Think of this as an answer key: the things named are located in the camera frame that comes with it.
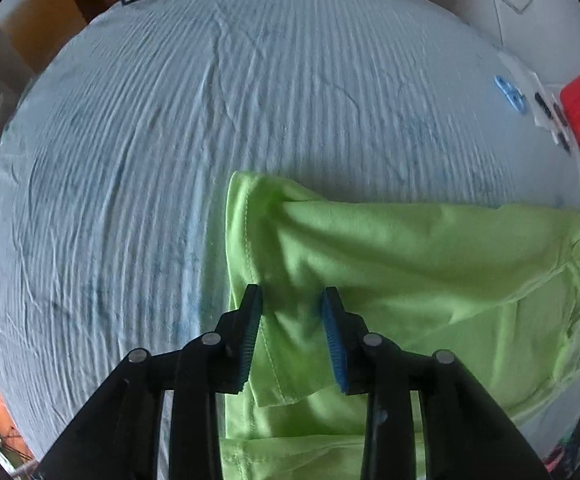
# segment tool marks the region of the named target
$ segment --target blue plastic object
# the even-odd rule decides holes
[[[334,311],[337,306],[338,305],[331,304],[328,294],[324,292],[321,298],[320,313],[323,328],[326,331],[327,347],[332,362],[332,371],[334,371],[334,377],[339,388],[341,388],[341,392],[348,394],[350,384],[347,378],[347,355],[342,340],[342,334],[339,332],[337,313]]]
[[[512,107],[521,115],[526,113],[526,101],[523,94],[512,83],[503,79],[500,75],[494,78],[494,82],[499,87],[500,91],[506,96]]]

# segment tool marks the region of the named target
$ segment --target stitching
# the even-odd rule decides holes
[[[243,458],[241,460],[237,460],[237,468],[239,470],[239,475],[241,476],[241,480],[245,480],[245,476],[243,474],[243,468],[241,467],[241,463],[243,462]]]
[[[334,451],[337,449],[345,449],[345,448],[349,448],[349,447],[358,447],[358,446],[362,446],[363,443],[362,442],[341,442],[340,444],[329,444],[329,445],[325,445],[322,446],[318,451],[322,451],[320,453],[320,456],[323,456],[327,453],[329,453],[330,451]],[[280,455],[259,455],[259,456],[251,456],[249,453],[247,453],[245,450],[243,450],[241,452],[241,454],[232,454],[229,456],[224,456],[223,460],[227,461],[227,462],[237,462],[239,460],[243,460],[243,462],[246,463],[252,463],[252,464],[258,464],[258,463],[264,463],[264,462],[276,462],[277,460],[283,460],[285,458],[291,458],[291,457],[295,457],[295,456],[302,456],[305,454],[313,454],[314,451],[313,450],[306,450],[306,451],[300,451],[300,452],[295,452],[295,453],[285,453],[285,454],[280,454]]]
[[[249,238],[247,237],[247,225],[249,223],[249,214],[248,214],[248,208],[249,208],[249,199],[251,197],[251,193],[252,193],[252,186],[248,186],[247,188],[247,195],[246,195],[246,207],[245,207],[245,221],[243,222],[243,239],[245,241],[245,245],[246,245],[246,260],[247,260],[247,270],[249,270],[249,275],[250,275],[250,283],[254,283],[255,279],[254,279],[254,272],[252,270],[252,256],[250,254],[250,250],[249,250]],[[272,359],[272,354],[270,353],[270,349],[269,346],[267,344],[267,336],[265,334],[266,332],[266,327],[267,327],[267,323],[265,322],[265,317],[263,316],[261,318],[261,335],[263,337],[263,348],[265,348],[265,354],[267,355],[268,360],[270,361],[270,368],[272,368],[272,375],[275,378],[275,383],[276,383],[276,387],[279,391],[279,395],[281,395],[281,399],[283,400],[283,403],[287,403],[287,400],[285,398],[285,395],[283,394],[283,390],[281,389],[281,384],[279,382],[279,377],[278,374],[276,373],[276,366],[275,366],[275,361]]]
[[[248,388],[247,395],[247,421],[249,422],[250,435],[255,434],[257,425],[254,423],[254,394],[252,388]]]

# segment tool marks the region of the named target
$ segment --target wrinkled fabric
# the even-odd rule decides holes
[[[580,209],[577,147],[510,107],[494,85],[507,74],[424,0],[142,0],[98,16],[0,143],[0,391],[34,454],[132,348],[214,327],[236,170],[331,200]],[[555,424],[527,436],[552,448],[570,423]]]
[[[329,202],[236,173],[226,249],[231,306],[247,283],[263,290],[249,383],[226,398],[227,467],[247,463],[229,478],[358,476],[365,399],[335,386],[316,309],[326,286],[401,348],[453,351],[517,424],[579,372],[580,212]],[[421,447],[420,418],[415,427]]]

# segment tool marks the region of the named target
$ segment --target bed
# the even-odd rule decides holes
[[[77,35],[0,144],[0,389],[36,456],[132,348],[227,307],[230,174],[331,200],[580,209],[580,153],[424,0],[145,0]],[[547,457],[580,377],[521,430]]]

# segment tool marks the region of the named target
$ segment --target light blue bedsheet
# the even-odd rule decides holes
[[[580,208],[578,152],[496,75],[496,48],[424,0],[145,0],[97,18],[0,145],[0,389],[33,452],[126,352],[214,325],[235,170],[331,200]],[[542,417],[524,430],[539,451],[569,423]]]

